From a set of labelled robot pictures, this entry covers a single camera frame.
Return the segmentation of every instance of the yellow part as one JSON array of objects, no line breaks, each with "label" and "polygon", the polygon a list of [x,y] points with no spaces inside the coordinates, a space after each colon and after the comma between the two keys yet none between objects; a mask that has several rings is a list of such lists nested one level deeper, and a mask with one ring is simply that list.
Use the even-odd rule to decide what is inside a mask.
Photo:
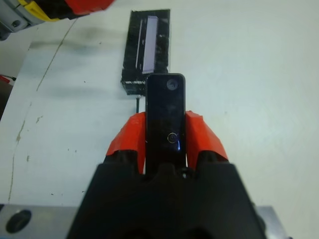
[{"label": "yellow part", "polygon": [[35,1],[31,1],[29,3],[26,2],[26,0],[18,0],[19,3],[24,6],[24,8],[30,12],[33,16],[41,19],[42,21],[58,21],[60,19],[58,18],[54,18],[51,19],[49,18],[45,12],[39,7],[38,4],[36,4]]}]

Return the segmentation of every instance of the screw hole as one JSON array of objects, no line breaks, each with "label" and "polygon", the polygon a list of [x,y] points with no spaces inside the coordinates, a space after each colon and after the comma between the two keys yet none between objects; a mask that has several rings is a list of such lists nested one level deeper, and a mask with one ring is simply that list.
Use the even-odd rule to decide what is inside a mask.
[{"label": "screw hole", "polygon": [[22,210],[14,214],[6,224],[6,230],[8,233],[17,233],[25,228],[31,220],[31,211]]},{"label": "screw hole", "polygon": [[182,168],[177,172],[183,179],[193,178],[195,172],[191,168]]},{"label": "screw hole", "polygon": [[17,26],[20,26],[21,22],[19,20],[15,20],[11,25],[13,27],[17,27]]}]

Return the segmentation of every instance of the table surface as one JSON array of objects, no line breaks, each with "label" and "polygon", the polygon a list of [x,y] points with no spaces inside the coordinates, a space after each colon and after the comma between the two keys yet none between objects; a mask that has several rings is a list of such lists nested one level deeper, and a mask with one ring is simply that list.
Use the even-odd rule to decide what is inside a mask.
[{"label": "table surface", "polygon": [[0,123],[0,202],[78,206],[135,111],[120,84],[131,10],[171,9],[170,71],[252,200],[319,237],[319,2],[117,0],[39,26]]}]

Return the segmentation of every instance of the metal plate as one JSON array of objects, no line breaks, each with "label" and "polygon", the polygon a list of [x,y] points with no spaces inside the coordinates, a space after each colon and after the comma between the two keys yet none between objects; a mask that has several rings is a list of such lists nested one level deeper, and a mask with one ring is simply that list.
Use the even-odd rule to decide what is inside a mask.
[{"label": "metal plate", "polygon": [[[8,233],[7,222],[21,210],[31,211],[30,222],[20,232]],[[0,211],[0,239],[64,239],[76,212],[77,208],[74,207],[5,205]],[[288,238],[272,207],[257,207],[257,212],[265,221],[268,239]]]}]

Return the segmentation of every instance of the white table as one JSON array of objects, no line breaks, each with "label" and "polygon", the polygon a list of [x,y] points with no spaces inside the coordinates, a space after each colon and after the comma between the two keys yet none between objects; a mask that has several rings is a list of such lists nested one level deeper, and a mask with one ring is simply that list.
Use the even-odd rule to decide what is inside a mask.
[{"label": "white table", "polygon": [[80,204],[135,111],[120,85],[130,11],[171,8],[186,109],[204,115],[257,205],[295,239],[319,237],[319,2],[186,2],[118,0],[39,27],[0,123],[1,202]]}]

